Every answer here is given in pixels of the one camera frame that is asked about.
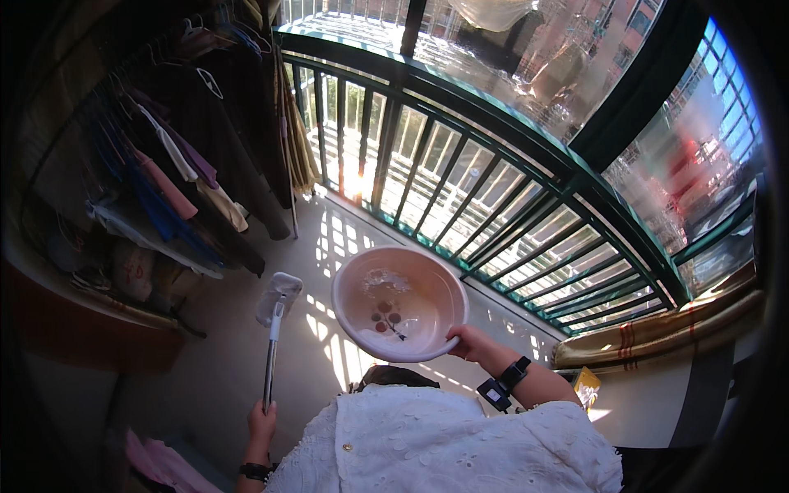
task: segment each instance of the pink plastic basin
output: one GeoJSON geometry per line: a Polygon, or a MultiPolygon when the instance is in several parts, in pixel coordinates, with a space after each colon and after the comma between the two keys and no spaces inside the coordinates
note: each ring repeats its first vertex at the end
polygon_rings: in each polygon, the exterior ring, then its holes
{"type": "Polygon", "coordinates": [[[368,354],[417,363],[458,343],[450,327],[465,323],[469,299],[458,278],[429,256],[402,246],[352,257],[331,285],[340,327],[368,354]]]}

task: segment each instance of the mop handle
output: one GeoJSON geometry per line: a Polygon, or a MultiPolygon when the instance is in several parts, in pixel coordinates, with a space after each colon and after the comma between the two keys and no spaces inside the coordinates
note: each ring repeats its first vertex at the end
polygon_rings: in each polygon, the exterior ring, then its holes
{"type": "Polygon", "coordinates": [[[277,357],[277,341],[279,340],[279,325],[282,323],[282,314],[285,305],[277,301],[274,305],[274,313],[271,315],[271,330],[268,333],[268,357],[266,359],[266,382],[263,388],[263,414],[268,413],[268,406],[271,405],[271,382],[274,379],[274,361],[277,357]]]}

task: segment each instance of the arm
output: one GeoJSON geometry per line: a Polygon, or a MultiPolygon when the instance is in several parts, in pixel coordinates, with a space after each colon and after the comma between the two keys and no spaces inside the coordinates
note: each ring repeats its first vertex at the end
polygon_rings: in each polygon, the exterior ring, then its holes
{"type": "MultiPolygon", "coordinates": [[[[479,363],[494,379],[521,358],[514,349],[494,341],[489,335],[472,325],[452,327],[447,339],[460,337],[460,342],[449,354],[479,363]]],[[[560,375],[533,362],[526,368],[526,377],[512,390],[512,396],[525,409],[550,401],[570,401],[581,405],[573,387],[560,375]]]]}
{"type": "MultiPolygon", "coordinates": [[[[249,445],[242,464],[252,462],[253,464],[271,467],[268,460],[268,447],[274,437],[274,430],[277,422],[277,403],[272,402],[268,408],[268,414],[263,414],[263,399],[255,403],[255,407],[247,416],[249,425],[249,445]]],[[[238,475],[235,493],[260,493],[265,489],[263,481],[250,480],[243,474],[238,475]]]]}

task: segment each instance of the hand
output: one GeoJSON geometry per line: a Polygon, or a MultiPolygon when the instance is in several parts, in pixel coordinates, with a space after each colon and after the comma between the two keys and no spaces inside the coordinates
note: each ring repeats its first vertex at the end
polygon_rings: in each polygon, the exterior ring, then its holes
{"type": "Polygon", "coordinates": [[[268,448],[276,429],[277,403],[272,401],[268,406],[268,414],[263,414],[263,399],[258,400],[252,411],[249,411],[247,424],[249,425],[249,442],[268,448]]]}
{"type": "Polygon", "coordinates": [[[457,325],[447,333],[447,339],[460,337],[460,342],[449,352],[452,356],[479,363],[495,379],[504,370],[521,358],[514,349],[494,341],[489,335],[473,325],[457,325]]]}

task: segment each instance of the flat mop head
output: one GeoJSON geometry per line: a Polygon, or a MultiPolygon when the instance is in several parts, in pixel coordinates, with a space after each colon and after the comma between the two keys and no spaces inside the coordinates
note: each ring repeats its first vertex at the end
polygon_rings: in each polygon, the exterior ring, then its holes
{"type": "Polygon", "coordinates": [[[304,283],[301,279],[284,272],[275,272],[271,276],[271,281],[268,282],[266,292],[257,304],[255,319],[264,327],[271,327],[271,315],[274,313],[274,306],[278,301],[285,305],[285,311],[282,314],[284,319],[303,288],[304,283]]]}

